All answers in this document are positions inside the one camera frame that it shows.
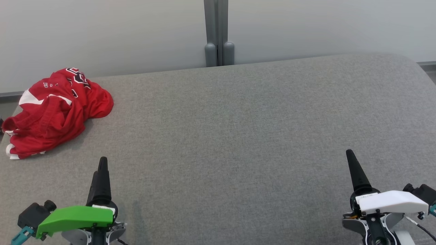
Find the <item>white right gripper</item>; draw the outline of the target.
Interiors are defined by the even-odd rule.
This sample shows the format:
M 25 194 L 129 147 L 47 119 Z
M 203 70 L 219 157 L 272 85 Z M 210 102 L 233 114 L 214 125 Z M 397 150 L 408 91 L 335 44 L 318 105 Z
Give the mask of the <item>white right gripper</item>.
M 369 192 L 372 185 L 369 183 L 355 153 L 352 149 L 346 150 L 346 157 L 354 192 Z M 406 191 L 385 191 L 356 196 L 351 201 L 353 212 L 360 215 L 374 213 L 428 213 L 429 204 L 414 194 Z

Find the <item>red shorts white waistband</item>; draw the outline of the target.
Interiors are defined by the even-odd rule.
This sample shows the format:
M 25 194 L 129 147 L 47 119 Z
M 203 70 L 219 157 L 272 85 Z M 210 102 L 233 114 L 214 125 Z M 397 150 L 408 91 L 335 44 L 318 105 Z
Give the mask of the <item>red shorts white waistband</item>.
M 83 131 L 83 106 L 73 97 L 48 93 L 37 98 L 26 90 L 19 108 L 2 124 L 10 138 L 6 154 L 11 160 L 44 154 Z

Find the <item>grey partition post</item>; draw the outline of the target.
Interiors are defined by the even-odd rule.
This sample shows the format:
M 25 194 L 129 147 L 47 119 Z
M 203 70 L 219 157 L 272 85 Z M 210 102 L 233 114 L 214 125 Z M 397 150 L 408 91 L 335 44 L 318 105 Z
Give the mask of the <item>grey partition post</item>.
M 206 67 L 235 64 L 235 44 L 229 40 L 229 0 L 203 0 L 207 43 Z

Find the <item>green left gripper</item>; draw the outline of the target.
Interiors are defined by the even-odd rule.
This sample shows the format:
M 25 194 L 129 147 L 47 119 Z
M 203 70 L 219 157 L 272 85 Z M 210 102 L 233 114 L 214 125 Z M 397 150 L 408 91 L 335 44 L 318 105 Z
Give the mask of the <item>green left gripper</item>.
M 94 192 L 95 201 L 100 205 L 91 204 Z M 74 229 L 107 228 L 111 226 L 118 216 L 118 206 L 111 202 L 111 199 L 108 159 L 107 157 L 101 157 L 98 169 L 92 176 L 87 206 L 75 205 L 58 208 L 54 211 L 47 211 L 44 206 L 38 208 L 38 211 L 44 211 L 43 214 L 48 214 L 48 216 L 39 222 L 36 238 L 41 239 L 44 235 L 51 237 L 54 233 Z

